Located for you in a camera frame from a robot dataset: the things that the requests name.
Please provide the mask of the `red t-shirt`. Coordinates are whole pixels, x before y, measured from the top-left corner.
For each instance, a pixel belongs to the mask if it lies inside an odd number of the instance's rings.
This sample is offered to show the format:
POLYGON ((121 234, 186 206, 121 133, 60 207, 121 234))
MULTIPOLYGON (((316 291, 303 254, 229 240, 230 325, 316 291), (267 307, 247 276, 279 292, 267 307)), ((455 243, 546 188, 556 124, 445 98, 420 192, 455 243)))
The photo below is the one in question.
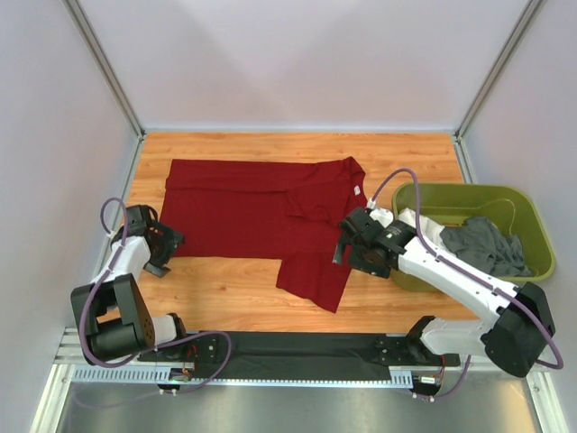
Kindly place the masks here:
POLYGON ((365 205, 352 157, 316 163, 175 160, 160 221, 177 257, 274 259, 276 286, 336 312, 351 269, 333 262, 340 222, 365 205))

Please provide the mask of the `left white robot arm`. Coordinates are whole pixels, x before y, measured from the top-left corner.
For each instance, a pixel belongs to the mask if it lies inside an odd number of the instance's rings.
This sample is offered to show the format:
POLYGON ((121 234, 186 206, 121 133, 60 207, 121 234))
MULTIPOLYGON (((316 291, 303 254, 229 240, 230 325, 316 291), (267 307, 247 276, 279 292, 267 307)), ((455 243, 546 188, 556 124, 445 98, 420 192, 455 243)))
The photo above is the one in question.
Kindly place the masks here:
POLYGON ((179 362, 190 343, 183 321, 175 313, 152 317, 138 280, 143 271, 166 276, 184 236, 159 222, 148 205, 123 212, 125 222, 112 238, 103 269, 70 295, 83 355, 91 365, 116 368, 158 347, 168 361, 179 362))

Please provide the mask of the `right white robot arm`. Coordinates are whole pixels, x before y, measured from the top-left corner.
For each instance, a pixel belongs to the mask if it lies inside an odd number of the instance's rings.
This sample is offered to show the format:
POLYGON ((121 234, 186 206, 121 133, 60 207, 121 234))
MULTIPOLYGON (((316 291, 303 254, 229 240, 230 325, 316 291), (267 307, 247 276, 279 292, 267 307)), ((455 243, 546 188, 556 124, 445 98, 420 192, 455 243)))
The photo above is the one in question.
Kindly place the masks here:
POLYGON ((335 264, 380 278, 392 271, 416 277, 464 305, 474 320, 424 317, 406 342, 408 357, 426 364, 437 355, 485 356, 500 370, 523 378, 552 347, 555 326, 543 289, 517 286, 445 257, 418 231, 397 219, 384 226, 357 207, 339 224, 335 264))

